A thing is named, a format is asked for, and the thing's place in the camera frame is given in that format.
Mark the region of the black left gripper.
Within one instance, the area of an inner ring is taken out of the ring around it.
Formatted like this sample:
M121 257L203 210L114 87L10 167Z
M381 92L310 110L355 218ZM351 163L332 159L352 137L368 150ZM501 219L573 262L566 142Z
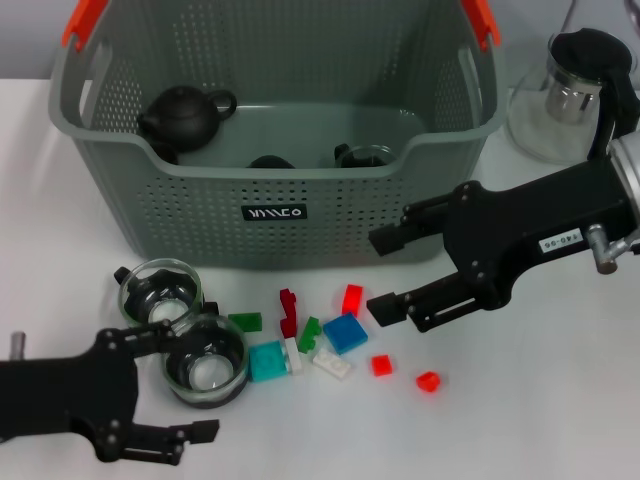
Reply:
M163 321L102 330L77 356L3 361L1 440L74 433L89 440L102 462L121 458L177 466L186 443L215 440L219 420L132 426L138 397L135 357L169 352L176 341L171 324Z

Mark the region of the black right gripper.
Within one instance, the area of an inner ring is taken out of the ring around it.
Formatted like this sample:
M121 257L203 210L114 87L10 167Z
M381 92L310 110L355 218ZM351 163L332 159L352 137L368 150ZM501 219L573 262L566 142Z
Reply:
M371 230L379 256L442 234L457 268L427 285L370 299L366 306L381 327L411 320L421 333L511 299L516 279L540 264L578 253L586 240L541 247L541 241L599 224L609 235L630 231L630 201L608 160L590 161L503 191L479 182L452 193L407 204L399 224Z

